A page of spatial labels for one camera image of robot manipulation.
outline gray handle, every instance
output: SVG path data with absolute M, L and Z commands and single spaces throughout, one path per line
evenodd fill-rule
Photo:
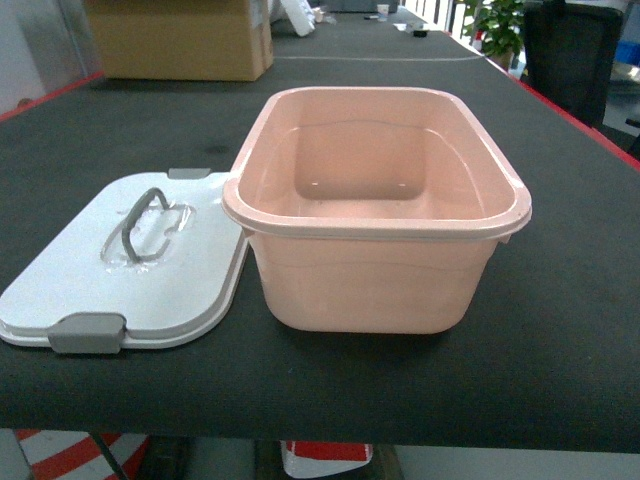
M 138 199 L 135 205 L 131 208 L 131 211 L 127 215 L 127 218 L 125 218 L 124 220 L 124 226 L 122 227 L 122 246 L 124 247 L 124 251 L 127 252 L 127 255 L 129 255 L 129 258 L 133 263 L 140 263 L 142 259 L 140 258 L 140 255 L 136 253 L 133 245 L 131 244 L 131 230 L 133 230 L 146 208 L 156 197 L 160 199 L 162 208 L 168 210 L 169 203 L 167 202 L 167 197 L 164 196 L 162 190 L 154 187 L 147 190 Z

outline table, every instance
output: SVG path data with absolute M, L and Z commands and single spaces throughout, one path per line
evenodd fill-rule
M 337 15 L 303 39 L 283 22 L 254 83 L 97 80 L 0 124 L 0 290 L 109 182 L 230 168 L 273 93 L 406 85 L 459 96 L 533 198 L 462 322 L 296 331 L 269 313 L 250 254 L 225 319 L 187 345 L 0 342 L 0 427 L 640 452 L 638 172 L 446 34 L 396 31 L 406 18 Z

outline pink plastic container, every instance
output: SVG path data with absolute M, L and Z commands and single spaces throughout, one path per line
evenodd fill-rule
M 269 309 L 303 330 L 459 322 L 531 197 L 471 111 L 417 88 L 301 88 L 265 105 L 231 170 Z

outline black chair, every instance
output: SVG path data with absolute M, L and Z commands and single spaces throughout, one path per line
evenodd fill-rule
M 626 123 L 627 125 L 631 125 L 632 127 L 640 128 L 640 117 L 627 118 Z M 627 152 L 629 152 L 629 154 L 636 160 L 640 160 L 640 135 L 636 137 Z
M 604 119 L 623 13 L 614 8 L 525 3 L 529 85 L 590 127 Z

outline container rim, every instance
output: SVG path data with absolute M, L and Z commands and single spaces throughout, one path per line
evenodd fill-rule
M 420 91 L 448 98 L 465 115 L 477 132 L 514 193 L 513 203 L 503 212 L 480 219 L 371 219 L 341 217 L 294 217 L 275 215 L 253 208 L 238 189 L 253 145 L 258 140 L 275 103 L 280 98 L 309 90 Z M 477 241 L 507 239 L 531 219 L 531 195 L 491 136 L 458 97 L 439 90 L 417 87 L 301 87 L 274 94 L 258 115 L 236 157 L 224 186 L 222 206 L 227 215 L 247 230 L 295 238 Z

